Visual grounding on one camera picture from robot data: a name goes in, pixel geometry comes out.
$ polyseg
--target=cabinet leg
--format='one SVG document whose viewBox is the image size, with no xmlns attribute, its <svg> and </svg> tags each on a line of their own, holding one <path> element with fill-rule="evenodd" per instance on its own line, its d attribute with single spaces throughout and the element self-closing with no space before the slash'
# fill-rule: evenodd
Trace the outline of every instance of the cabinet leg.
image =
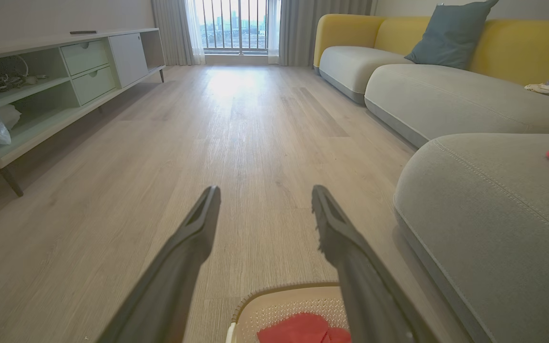
<svg viewBox="0 0 549 343">
<path fill-rule="evenodd" d="M 18 197 L 22 197 L 24 193 L 22 193 L 22 189 L 20 188 L 20 185 L 18 185 L 18 182 L 16 182 L 16 179 L 11 174 L 10 170 L 7 169 L 7 167 L 3 167 L 0 169 L 0 174 L 4 177 L 8 185 L 14 190 L 14 193 L 18 195 Z"/>
</svg>

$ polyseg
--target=curtain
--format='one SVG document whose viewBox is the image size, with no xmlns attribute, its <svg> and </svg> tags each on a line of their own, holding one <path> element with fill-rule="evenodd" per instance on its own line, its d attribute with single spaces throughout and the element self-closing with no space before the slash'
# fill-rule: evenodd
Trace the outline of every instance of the curtain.
<svg viewBox="0 0 549 343">
<path fill-rule="evenodd" d="M 154 22 L 160 29 L 166 65 L 204 63 L 203 44 L 193 1 L 152 0 L 152 9 Z"/>
<path fill-rule="evenodd" d="M 268 0 L 268 63 L 279 63 L 281 0 Z"/>
<path fill-rule="evenodd" d="M 370 15 L 371 8 L 372 0 L 281 0 L 279 64 L 311 67 L 316 25 L 323 15 Z"/>
</svg>

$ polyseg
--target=drawer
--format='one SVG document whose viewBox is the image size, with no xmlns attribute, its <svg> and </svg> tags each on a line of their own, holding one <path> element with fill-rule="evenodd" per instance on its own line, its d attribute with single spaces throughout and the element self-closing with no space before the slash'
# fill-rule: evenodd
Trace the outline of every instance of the drawer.
<svg viewBox="0 0 549 343">
<path fill-rule="evenodd" d="M 112 70 L 105 67 L 72 80 L 80 104 L 85 104 L 116 87 Z"/>
<path fill-rule="evenodd" d="M 61 51 L 71 75 L 109 63 L 102 40 L 63 46 Z"/>
</svg>

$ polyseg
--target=cabinet top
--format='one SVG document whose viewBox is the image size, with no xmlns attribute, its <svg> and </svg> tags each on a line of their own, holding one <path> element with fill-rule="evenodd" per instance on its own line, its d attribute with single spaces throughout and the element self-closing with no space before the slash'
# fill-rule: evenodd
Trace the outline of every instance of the cabinet top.
<svg viewBox="0 0 549 343">
<path fill-rule="evenodd" d="M 159 28 L 135 29 L 135 30 L 105 30 L 98 31 L 94 34 L 87 35 L 71 35 L 69 33 L 63 35 L 50 35 L 44 37 L 33 37 L 29 39 L 19 39 L 13 41 L 0 42 L 0 57 L 9 56 L 20 52 L 29 52 L 32 50 L 42 50 L 52 48 L 54 46 L 76 43 L 91 39 L 99 39 L 103 37 L 126 35 L 129 33 L 140 33 L 158 31 Z"/>
</svg>

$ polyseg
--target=sofa base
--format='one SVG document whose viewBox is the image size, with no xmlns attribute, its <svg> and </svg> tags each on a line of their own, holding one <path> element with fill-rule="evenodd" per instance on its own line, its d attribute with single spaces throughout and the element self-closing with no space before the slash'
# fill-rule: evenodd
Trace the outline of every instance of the sofa base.
<svg viewBox="0 0 549 343">
<path fill-rule="evenodd" d="M 390 115 L 389 113 L 387 113 L 387 111 L 378 107 L 376 104 L 374 104 L 374 102 L 371 102 L 368 99 L 366 99 L 366 107 L 368 107 L 368 110 L 370 110 L 372 114 L 374 114 L 377 118 L 390 126 L 390 128 L 398 132 L 398 134 L 400 134 L 417 148 L 420 148 L 429 141 L 429 139 L 423 137 L 423 135 L 407 126 L 403 121 L 395 118 L 393 115 Z"/>
<path fill-rule="evenodd" d="M 475 343 L 491 343 L 490 338 L 488 338 L 488 335 L 486 335 L 486 332 L 484 332 L 482 326 L 478 323 L 469 308 L 467 308 L 450 282 L 448 282 L 444 273 L 442 273 L 440 268 L 437 266 L 436 261 L 431 258 L 429 252 L 425 249 L 423 243 L 421 243 L 421 240 L 415 235 L 412 229 L 409 228 L 406 221 L 401 217 L 401 215 L 399 215 L 399 212 L 397 210 L 394 212 L 399 224 L 399 230 L 405 237 L 410 247 L 412 247 L 412 250 L 414 250 L 414 254 L 416 254 L 425 269 L 427 269 L 427 273 L 429 273 L 429 276 L 431 276 L 433 282 L 440 289 L 451 308 L 453 308 L 453 311 L 455 311 L 457 318 L 461 321 L 464 328 L 467 330 L 467 333 L 471 336 Z"/>
<path fill-rule="evenodd" d="M 329 82 L 329 84 L 334 86 L 334 88 L 338 89 L 338 91 L 341 91 L 344 95 L 348 96 L 351 100 L 353 100 L 354 102 L 357 102 L 357 104 L 360 104 L 362 106 L 365 105 L 363 93 L 357 93 L 356 91 L 351 91 L 350 89 L 345 87 L 343 84 L 336 81 L 333 77 L 327 75 L 327 73 L 323 72 L 322 70 L 319 70 L 319 74 L 325 81 Z"/>
</svg>

